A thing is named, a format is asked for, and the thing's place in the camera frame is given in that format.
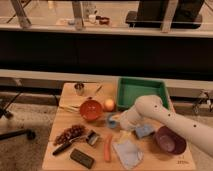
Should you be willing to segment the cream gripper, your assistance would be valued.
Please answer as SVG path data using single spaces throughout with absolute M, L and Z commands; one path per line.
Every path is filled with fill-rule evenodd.
M 129 121 L 126 117 L 121 114 L 115 114 L 111 117 L 111 120 L 120 125 L 120 137 L 118 138 L 118 141 L 124 142 L 127 140 L 131 136 L 131 133 L 128 131 Z

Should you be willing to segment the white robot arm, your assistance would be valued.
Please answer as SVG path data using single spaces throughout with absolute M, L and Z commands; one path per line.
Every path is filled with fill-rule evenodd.
M 133 131 L 142 123 L 144 117 L 164 124 L 213 157 L 213 127 L 168 110 L 157 95 L 138 97 L 129 109 L 115 114 L 111 120 L 118 122 L 123 130 Z

